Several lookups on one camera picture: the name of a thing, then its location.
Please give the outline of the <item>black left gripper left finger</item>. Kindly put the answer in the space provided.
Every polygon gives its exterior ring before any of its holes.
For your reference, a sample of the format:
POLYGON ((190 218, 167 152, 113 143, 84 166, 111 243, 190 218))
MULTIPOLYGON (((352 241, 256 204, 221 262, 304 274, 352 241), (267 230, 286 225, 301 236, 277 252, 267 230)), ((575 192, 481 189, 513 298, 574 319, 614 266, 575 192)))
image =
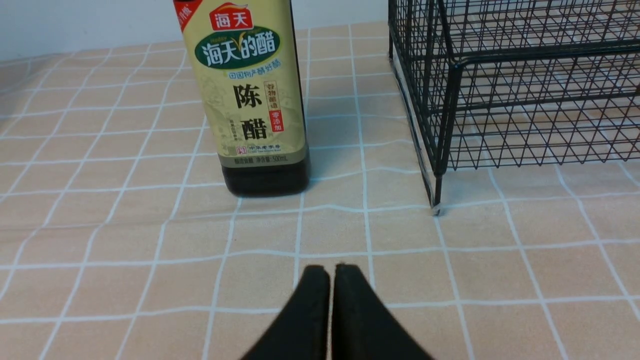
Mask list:
POLYGON ((324 360, 327 357, 330 276, 308 265, 278 316, 243 360, 324 360))

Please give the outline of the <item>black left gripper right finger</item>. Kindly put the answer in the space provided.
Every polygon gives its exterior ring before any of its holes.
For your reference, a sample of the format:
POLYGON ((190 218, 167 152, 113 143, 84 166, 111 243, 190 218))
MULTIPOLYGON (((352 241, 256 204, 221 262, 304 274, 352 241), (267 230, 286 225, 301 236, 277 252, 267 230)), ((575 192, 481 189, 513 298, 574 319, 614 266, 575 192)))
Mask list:
POLYGON ((361 269, 339 263, 334 270, 331 318, 333 360, 432 360, 390 313, 361 269))

